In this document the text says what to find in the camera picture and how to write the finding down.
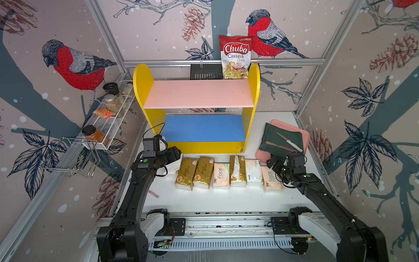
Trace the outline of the white green tissue pack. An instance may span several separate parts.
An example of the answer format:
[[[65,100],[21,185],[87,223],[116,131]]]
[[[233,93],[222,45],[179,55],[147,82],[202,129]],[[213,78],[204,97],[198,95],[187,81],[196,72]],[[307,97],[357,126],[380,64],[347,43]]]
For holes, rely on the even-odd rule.
[[[173,163],[168,164],[166,166],[167,174],[168,175],[177,174],[179,172],[179,170],[180,170],[181,162],[182,162],[181,160],[177,160],[177,161],[175,161]]]

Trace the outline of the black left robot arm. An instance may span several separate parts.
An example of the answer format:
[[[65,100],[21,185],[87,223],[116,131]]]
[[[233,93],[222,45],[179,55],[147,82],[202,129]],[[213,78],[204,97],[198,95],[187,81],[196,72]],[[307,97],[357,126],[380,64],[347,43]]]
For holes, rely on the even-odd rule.
[[[144,139],[143,146],[131,165],[131,181],[117,214],[109,226],[98,231],[99,262],[145,262],[149,242],[169,222],[162,211],[143,222],[141,215],[158,169],[179,160],[181,151],[169,147],[161,135]]]

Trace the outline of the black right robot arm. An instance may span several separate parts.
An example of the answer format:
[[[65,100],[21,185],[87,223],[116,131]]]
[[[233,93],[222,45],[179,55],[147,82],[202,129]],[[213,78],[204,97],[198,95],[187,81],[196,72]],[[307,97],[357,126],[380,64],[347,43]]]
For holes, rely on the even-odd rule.
[[[284,187],[299,190],[325,216],[320,221],[307,207],[292,208],[288,214],[291,228],[313,235],[339,262],[387,262],[384,233],[351,214],[316,175],[307,173],[305,162],[305,156],[295,152],[266,162]]]

